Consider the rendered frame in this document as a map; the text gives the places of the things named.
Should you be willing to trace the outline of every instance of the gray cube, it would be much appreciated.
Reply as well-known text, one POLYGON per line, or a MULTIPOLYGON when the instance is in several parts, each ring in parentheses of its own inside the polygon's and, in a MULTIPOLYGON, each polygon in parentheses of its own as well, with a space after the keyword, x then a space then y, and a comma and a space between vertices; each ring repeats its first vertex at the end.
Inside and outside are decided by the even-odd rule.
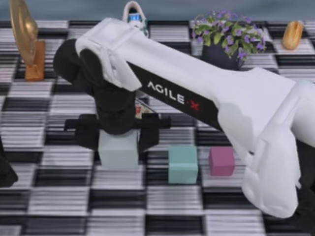
POLYGON ((98 154, 106 170, 130 170, 138 168, 138 130, 122 135, 110 135, 100 130, 98 154))

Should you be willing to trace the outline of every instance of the checkered tablecloth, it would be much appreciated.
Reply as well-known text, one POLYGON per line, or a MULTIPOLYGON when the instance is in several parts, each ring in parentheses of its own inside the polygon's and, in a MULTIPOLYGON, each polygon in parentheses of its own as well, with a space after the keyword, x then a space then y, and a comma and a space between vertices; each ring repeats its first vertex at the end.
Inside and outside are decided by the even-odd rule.
MULTIPOLYGON (((7 158, 20 177, 0 190, 0 236, 264 236, 305 235, 280 219, 262 214, 241 191, 244 165, 237 158, 231 177, 211 177, 209 147, 229 145, 227 138, 153 98, 148 104, 172 117, 160 145, 140 157, 135 171, 106 172, 99 157, 78 147, 68 118, 95 113, 91 97, 77 91, 52 67, 54 52, 96 22, 38 22, 46 40, 43 82, 27 83, 9 22, 0 23, 0 131, 7 158), (198 146, 196 185, 167 183, 170 145, 198 146)), ((295 51, 280 41, 286 22, 257 22, 267 51, 252 55, 247 70, 260 66, 294 80, 315 81, 315 22, 304 22, 295 51)), ((150 35, 172 48, 200 56, 191 39, 191 23, 149 22, 150 35)))

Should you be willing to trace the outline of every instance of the pink cube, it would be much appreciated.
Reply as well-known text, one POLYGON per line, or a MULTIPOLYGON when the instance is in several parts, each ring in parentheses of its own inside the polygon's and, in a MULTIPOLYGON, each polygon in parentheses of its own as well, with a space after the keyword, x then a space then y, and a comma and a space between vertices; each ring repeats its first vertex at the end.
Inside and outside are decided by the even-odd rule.
POLYGON ((210 175, 231 176, 235 168, 232 147, 211 147, 209 153, 210 175))

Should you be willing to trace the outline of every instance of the white robotic arm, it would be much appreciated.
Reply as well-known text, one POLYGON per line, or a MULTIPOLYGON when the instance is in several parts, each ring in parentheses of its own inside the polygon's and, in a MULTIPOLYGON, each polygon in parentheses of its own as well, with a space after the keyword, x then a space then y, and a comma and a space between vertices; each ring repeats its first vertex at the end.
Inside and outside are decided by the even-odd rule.
POLYGON ((295 139, 315 147, 313 84, 296 83, 262 68, 219 69, 111 18, 77 40, 77 53, 83 49, 98 55, 104 78, 121 88, 134 91, 146 86, 164 101, 182 106, 189 102, 184 91, 213 101, 222 130, 246 165, 242 187, 246 197, 276 217, 295 212, 301 175, 295 139), (162 80, 152 77, 144 84, 130 64, 162 80), (168 88, 169 83, 177 91, 168 88))

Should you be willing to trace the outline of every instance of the bread roll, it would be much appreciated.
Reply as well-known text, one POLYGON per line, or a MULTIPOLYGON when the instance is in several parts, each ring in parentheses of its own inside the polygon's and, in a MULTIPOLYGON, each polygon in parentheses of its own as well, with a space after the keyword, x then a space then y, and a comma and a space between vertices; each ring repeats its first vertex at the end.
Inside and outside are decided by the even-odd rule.
POLYGON ((297 21, 290 22, 285 29, 282 46, 288 50, 294 50, 299 46, 302 37, 303 26, 297 21))

